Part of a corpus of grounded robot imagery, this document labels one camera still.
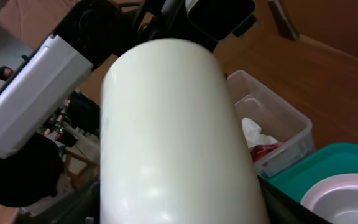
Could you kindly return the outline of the white cup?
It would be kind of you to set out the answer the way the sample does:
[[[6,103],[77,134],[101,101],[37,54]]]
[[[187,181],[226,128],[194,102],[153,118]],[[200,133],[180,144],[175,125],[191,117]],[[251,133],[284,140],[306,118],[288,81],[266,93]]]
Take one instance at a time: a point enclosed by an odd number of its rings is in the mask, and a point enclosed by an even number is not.
[[[211,52],[138,45],[113,63],[101,99],[101,223],[269,222]]]

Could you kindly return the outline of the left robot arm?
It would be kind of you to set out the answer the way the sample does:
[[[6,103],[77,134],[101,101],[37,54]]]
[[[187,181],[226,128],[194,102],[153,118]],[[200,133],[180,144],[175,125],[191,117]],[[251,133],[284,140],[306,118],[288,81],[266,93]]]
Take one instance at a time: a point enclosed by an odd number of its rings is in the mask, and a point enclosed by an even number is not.
[[[57,146],[39,133],[63,101],[110,56],[173,37],[208,50],[255,22],[253,1],[77,2],[0,89],[0,204],[57,194]]]

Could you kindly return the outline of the red snack wrapper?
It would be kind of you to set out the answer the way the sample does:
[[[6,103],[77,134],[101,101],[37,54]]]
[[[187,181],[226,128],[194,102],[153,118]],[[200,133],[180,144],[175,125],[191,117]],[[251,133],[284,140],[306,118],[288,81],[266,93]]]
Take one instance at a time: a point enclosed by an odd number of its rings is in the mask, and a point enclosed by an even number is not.
[[[278,149],[283,145],[282,142],[277,142],[270,145],[256,145],[249,149],[251,158],[253,163],[259,161],[261,158],[265,157],[269,153],[273,152],[274,150]]]

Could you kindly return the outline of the white napkin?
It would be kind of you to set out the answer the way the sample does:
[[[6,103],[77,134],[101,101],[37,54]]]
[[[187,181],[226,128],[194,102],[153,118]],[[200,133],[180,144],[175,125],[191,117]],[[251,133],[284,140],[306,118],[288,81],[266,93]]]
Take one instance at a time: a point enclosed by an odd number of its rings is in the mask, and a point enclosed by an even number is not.
[[[273,136],[262,134],[262,128],[249,118],[242,119],[242,130],[248,148],[259,145],[272,145],[278,143],[278,141]]]

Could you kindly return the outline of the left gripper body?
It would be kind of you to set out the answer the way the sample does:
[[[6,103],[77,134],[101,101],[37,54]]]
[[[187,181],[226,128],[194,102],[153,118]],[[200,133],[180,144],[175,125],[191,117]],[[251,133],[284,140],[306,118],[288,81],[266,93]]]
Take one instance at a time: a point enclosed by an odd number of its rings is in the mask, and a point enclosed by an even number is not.
[[[240,37],[257,18],[253,0],[149,0],[137,10],[138,44],[189,40],[213,52],[230,34]]]

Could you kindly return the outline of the large white plate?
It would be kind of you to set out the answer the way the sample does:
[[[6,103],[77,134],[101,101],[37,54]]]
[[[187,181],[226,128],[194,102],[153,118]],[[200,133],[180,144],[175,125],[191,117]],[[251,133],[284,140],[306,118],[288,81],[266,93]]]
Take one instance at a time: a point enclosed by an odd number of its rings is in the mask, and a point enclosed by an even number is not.
[[[358,174],[340,174],[314,184],[302,206],[331,223],[358,224]]]

